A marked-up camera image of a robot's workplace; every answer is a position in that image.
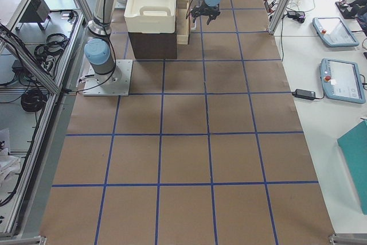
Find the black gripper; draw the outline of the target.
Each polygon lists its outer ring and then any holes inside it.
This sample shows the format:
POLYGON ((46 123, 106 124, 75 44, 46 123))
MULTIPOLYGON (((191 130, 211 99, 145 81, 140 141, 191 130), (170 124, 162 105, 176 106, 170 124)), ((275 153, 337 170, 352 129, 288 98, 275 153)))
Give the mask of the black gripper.
POLYGON ((194 7, 191 10, 190 15, 192 17, 193 23, 196 22, 196 18, 202 15, 208 16, 206 23, 210 24, 210 22, 215 20, 220 15, 220 13, 221 11, 220 11, 219 5, 211 7, 211 6, 208 6, 207 4, 202 4, 201 6, 194 7))

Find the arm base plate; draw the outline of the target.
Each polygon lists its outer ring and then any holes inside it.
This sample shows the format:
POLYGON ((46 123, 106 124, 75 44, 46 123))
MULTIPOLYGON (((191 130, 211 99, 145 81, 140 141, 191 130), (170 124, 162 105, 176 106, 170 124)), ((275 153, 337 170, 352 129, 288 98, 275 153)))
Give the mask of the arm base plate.
POLYGON ((92 65, 88 68, 82 94, 84 96, 128 96, 130 90, 130 80, 132 73, 132 60, 117 59, 116 68, 112 76, 96 75, 92 65))

